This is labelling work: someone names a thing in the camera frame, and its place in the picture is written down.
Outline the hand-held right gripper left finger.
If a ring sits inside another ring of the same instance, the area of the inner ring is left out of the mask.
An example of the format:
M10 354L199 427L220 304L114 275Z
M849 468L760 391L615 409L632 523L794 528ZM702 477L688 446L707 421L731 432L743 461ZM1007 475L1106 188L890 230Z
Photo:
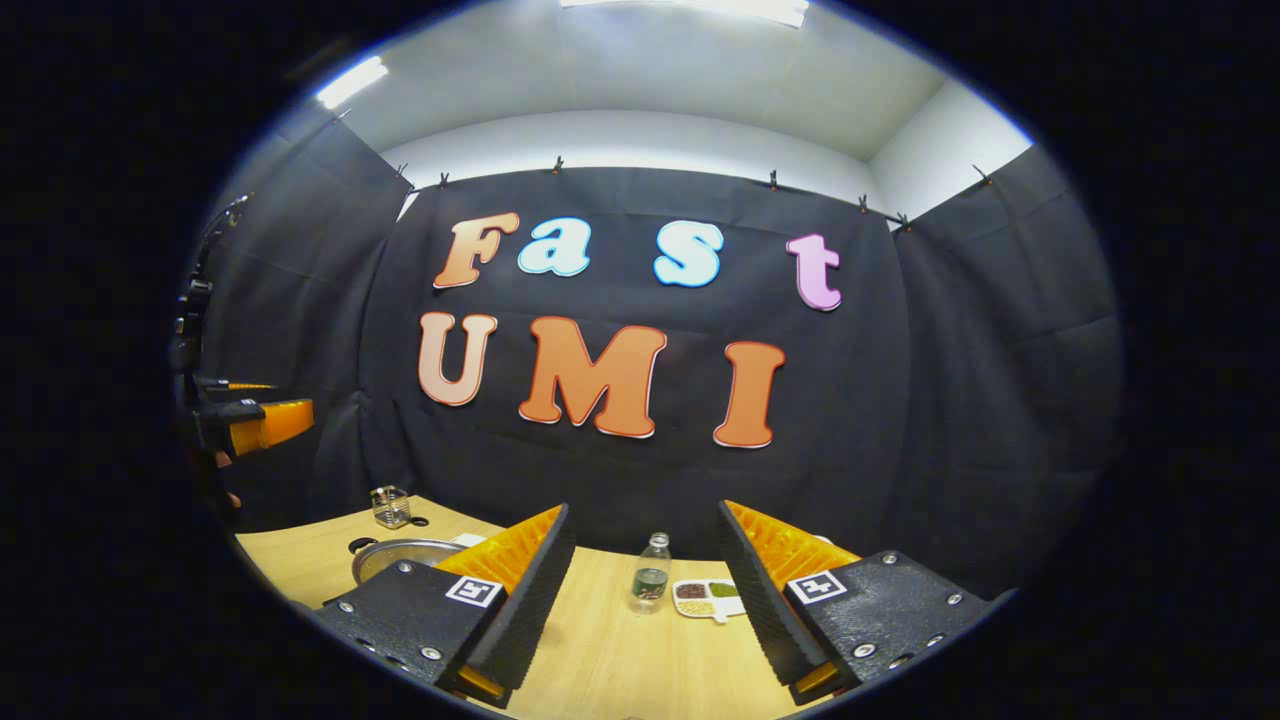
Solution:
M576 550L561 503L434 564L393 559L321 607L325 630L411 680L504 708Z

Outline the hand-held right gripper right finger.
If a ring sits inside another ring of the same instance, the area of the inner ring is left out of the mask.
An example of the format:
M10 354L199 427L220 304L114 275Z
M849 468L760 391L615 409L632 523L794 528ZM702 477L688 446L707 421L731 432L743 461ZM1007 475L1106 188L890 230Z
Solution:
M859 556L730 500L717 506L717 536L756 642L797 705L905 675L1016 593L984 597L902 551Z

